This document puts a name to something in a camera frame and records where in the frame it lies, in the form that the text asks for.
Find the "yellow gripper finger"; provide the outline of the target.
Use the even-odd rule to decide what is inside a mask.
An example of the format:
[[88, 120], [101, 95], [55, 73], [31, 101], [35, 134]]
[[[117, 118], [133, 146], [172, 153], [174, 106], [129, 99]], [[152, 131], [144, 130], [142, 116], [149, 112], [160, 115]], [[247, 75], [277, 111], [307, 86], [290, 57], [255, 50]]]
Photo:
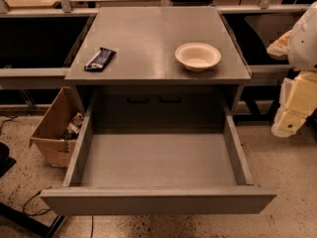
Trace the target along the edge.
[[270, 44], [266, 49], [267, 53], [277, 60], [286, 60], [288, 58], [289, 53], [288, 42], [290, 36], [291, 30], [287, 31], [277, 40], [275, 40], [272, 44]]
[[301, 71], [294, 79], [286, 78], [279, 95], [271, 133], [280, 138], [295, 135], [317, 109], [317, 73]]

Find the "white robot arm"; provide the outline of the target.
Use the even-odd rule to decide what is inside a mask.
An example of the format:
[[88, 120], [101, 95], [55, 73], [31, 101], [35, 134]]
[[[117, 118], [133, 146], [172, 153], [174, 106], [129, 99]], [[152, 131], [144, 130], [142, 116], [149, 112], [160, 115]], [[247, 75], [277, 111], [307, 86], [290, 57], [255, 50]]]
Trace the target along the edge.
[[289, 64], [299, 72], [283, 81], [271, 127], [274, 136], [286, 138], [295, 135], [317, 109], [317, 2], [266, 51], [276, 57], [287, 55]]

